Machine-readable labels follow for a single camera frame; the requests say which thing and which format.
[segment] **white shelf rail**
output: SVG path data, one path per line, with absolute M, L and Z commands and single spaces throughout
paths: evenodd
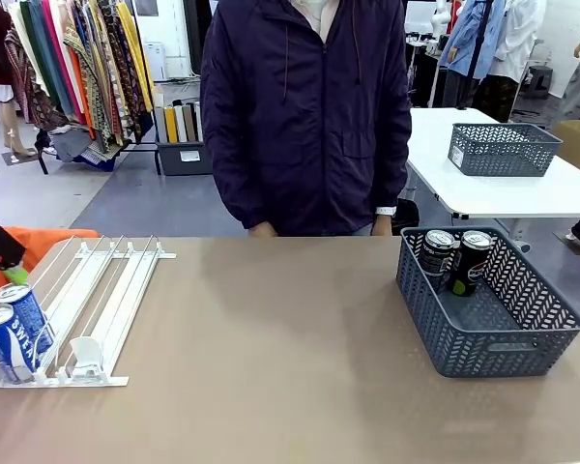
M 73 240 L 80 240 L 78 251 L 40 301 L 41 307 L 45 307 L 45 300 L 77 261 L 75 269 L 44 311 L 47 318 L 45 326 L 53 333 L 54 342 L 39 356 L 38 367 L 31 381 L 8 383 L 0 369 L 0 388 L 123 387 L 129 381 L 129 377 L 112 376 L 114 367 L 158 261 L 175 258 L 176 254 L 165 252 L 159 238 L 155 236 L 148 239 L 142 250 L 135 249 L 133 242 L 127 239 L 125 251 L 119 249 L 125 240 L 124 236 L 116 243 L 103 236 L 94 243 L 92 249 L 81 239 L 71 237 L 49 263 L 33 289 L 56 266 Z M 108 243 L 106 250 L 100 248 L 102 243 Z M 103 287 L 97 304 L 92 311 L 88 311 L 90 315 L 84 328 L 70 340 L 71 352 L 59 365 L 61 353 L 67 348 L 65 340 L 82 313 L 86 312 L 85 308 L 110 264 L 116 265 L 114 271 Z M 94 328 L 87 334 L 93 323 Z M 35 365 L 40 336 L 34 340 Z

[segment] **blue can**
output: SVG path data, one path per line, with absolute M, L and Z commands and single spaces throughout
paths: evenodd
M 46 324 L 47 318 L 37 303 L 29 284 L 9 283 L 0 287 L 0 304 L 13 307 L 15 315 L 28 332 L 33 347 L 37 343 L 37 358 L 49 349 L 54 342 L 53 330 L 49 324 Z
M 0 370 L 6 382 L 32 379 L 32 340 L 10 304 L 0 304 Z

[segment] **tan table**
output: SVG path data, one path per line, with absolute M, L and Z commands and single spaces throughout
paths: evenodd
M 580 461 L 580 335 L 544 378 L 441 377 L 399 240 L 163 244 L 129 385 L 0 391 L 0 464 Z

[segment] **blue jacket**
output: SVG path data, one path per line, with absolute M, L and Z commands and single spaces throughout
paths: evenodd
M 468 75 L 471 67 L 471 59 L 475 51 L 475 41 L 479 23 L 485 11 L 485 0 L 468 0 L 464 6 L 462 14 L 457 19 L 453 32 L 447 41 L 440 59 L 440 65 L 456 71 L 463 75 Z M 485 29 L 485 37 L 481 46 L 481 53 L 475 69 L 475 79 L 483 79 L 487 76 L 492 60 L 496 53 L 496 47 L 501 33 L 501 24 L 505 16 L 505 0 L 494 0 L 492 11 Z M 451 47 L 457 48 L 457 54 L 452 63 L 449 62 L 448 55 Z
M 288 0 L 221 0 L 202 117 L 223 203 L 245 228 L 349 234 L 395 206 L 410 105 L 398 0 L 340 0 L 327 42 Z

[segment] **wristwatch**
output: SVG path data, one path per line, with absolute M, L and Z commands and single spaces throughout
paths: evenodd
M 380 208 L 376 208 L 376 216 L 391 216 L 394 218 L 396 212 L 396 206 L 381 206 Z

